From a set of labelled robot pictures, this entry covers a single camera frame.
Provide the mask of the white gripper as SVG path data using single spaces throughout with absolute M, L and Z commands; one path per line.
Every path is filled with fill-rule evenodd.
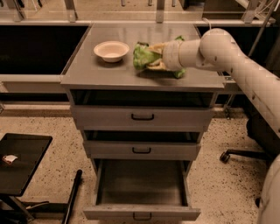
M 179 71 L 183 67 L 179 61 L 179 47 L 180 41 L 173 40 L 170 42 L 157 43 L 149 45 L 148 50 L 153 53 L 162 54 L 162 60 L 154 61 L 146 66 L 147 69 L 152 71 Z

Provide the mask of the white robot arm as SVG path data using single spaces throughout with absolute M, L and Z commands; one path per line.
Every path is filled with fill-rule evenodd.
M 157 57 L 151 70 L 177 72 L 186 67 L 231 75 L 265 122 L 280 137 L 280 80 L 247 57 L 234 38 L 219 28 L 199 40 L 173 40 L 148 47 Z M 256 224 L 280 224 L 280 156 L 273 159 L 262 187 Z

